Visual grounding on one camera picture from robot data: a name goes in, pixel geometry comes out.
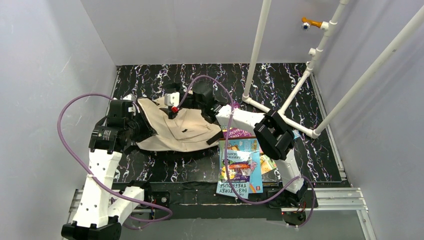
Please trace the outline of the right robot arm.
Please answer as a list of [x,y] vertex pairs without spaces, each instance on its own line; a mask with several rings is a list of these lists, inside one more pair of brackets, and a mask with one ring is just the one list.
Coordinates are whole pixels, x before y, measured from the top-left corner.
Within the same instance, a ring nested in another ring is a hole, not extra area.
[[295,133],[276,111],[255,113],[224,104],[215,99],[213,90],[204,82],[195,84],[192,92],[183,91],[180,83],[170,83],[164,89],[169,119],[178,117],[185,109],[199,110],[201,119],[210,124],[254,134],[260,149],[277,165],[283,197],[293,205],[303,200],[308,187],[294,156]]

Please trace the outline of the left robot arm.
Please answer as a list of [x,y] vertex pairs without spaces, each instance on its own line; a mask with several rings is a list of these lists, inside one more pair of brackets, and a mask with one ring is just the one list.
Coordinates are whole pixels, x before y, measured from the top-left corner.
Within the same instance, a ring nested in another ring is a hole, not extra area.
[[140,131],[137,109],[130,99],[112,100],[108,114],[96,123],[89,141],[89,163],[84,190],[70,223],[62,226],[67,240],[118,240],[125,220],[146,202],[144,186],[131,183],[112,190],[115,171],[126,146]]

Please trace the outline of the yellow crayon pack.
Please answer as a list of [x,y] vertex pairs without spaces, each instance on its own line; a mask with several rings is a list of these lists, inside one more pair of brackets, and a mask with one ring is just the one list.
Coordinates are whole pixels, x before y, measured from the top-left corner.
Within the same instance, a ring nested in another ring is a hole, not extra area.
[[292,132],[293,132],[293,135],[294,135],[294,138],[293,138],[294,140],[301,138],[302,134],[299,130],[295,129]]

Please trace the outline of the purple treehouse book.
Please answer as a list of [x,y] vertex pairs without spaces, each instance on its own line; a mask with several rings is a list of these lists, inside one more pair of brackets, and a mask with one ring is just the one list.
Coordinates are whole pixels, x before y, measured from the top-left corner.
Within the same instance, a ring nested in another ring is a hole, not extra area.
[[228,119],[218,120],[220,128],[223,132],[223,136],[228,136],[229,139],[253,137],[254,134],[250,131],[246,131],[243,128],[237,127],[237,121],[240,121],[242,117],[250,117],[252,112],[241,110],[238,103],[234,104],[234,110],[235,115],[233,116],[230,128],[228,128]]

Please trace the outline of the blue 143-storey treehouse book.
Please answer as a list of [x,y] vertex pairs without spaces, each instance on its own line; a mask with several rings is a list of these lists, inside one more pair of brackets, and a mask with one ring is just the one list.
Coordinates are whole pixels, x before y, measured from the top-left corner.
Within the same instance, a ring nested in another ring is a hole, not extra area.
[[229,184],[229,179],[235,192],[243,199],[247,199],[250,189],[251,164],[253,153],[239,150],[225,150],[220,153],[220,174],[218,176],[216,193],[218,195],[237,198]]

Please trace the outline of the beige canvas student bag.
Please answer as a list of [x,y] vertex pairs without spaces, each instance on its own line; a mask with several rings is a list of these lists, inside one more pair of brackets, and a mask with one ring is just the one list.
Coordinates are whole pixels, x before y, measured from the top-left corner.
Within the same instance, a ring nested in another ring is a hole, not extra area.
[[181,109],[174,119],[164,112],[165,98],[151,100],[140,97],[136,100],[156,133],[137,146],[146,151],[194,152],[219,145],[221,127],[208,123],[199,109]]

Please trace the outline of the light blue cartoon notebook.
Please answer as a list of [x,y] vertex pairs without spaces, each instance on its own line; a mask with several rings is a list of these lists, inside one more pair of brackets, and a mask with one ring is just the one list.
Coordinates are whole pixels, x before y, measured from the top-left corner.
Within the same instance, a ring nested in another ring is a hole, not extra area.
[[264,191],[260,169],[260,150],[257,139],[231,138],[219,141],[219,167],[216,193],[219,195],[247,199],[249,194],[259,194]]

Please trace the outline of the yellow item blister pack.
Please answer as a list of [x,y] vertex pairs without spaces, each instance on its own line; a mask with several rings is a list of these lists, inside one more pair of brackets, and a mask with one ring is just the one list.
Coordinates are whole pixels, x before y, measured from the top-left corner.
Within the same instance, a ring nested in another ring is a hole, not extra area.
[[268,157],[265,154],[260,156],[260,170],[261,174],[264,175],[270,171],[273,171],[277,168],[277,165],[273,159]]

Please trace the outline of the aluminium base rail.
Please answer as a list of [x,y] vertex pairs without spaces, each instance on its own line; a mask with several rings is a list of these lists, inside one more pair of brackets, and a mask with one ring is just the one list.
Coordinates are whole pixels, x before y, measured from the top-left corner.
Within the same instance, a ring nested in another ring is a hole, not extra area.
[[367,240],[376,239],[368,216],[368,207],[360,188],[318,187],[308,189],[300,207],[289,206],[279,195],[272,203],[243,203],[234,197],[219,195],[210,182],[155,183],[149,196],[158,205],[171,209],[173,219],[267,219],[286,220],[289,212],[356,211]]

